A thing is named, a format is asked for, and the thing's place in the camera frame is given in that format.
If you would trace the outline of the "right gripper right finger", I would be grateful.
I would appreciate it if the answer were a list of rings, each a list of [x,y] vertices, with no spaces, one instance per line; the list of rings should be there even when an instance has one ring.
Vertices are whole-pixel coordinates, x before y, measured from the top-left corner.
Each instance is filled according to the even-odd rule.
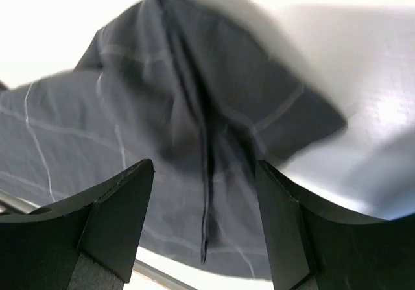
[[[269,163],[255,186],[275,289],[413,289],[414,216],[392,221],[343,208]]]

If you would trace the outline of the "dark grey checked cloth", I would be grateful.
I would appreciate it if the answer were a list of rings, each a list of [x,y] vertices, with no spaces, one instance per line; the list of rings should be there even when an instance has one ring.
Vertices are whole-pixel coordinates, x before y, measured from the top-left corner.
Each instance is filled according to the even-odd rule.
[[[226,16],[142,0],[73,70],[2,92],[1,189],[44,206],[151,159],[141,247],[268,280],[255,164],[282,164],[345,124]]]

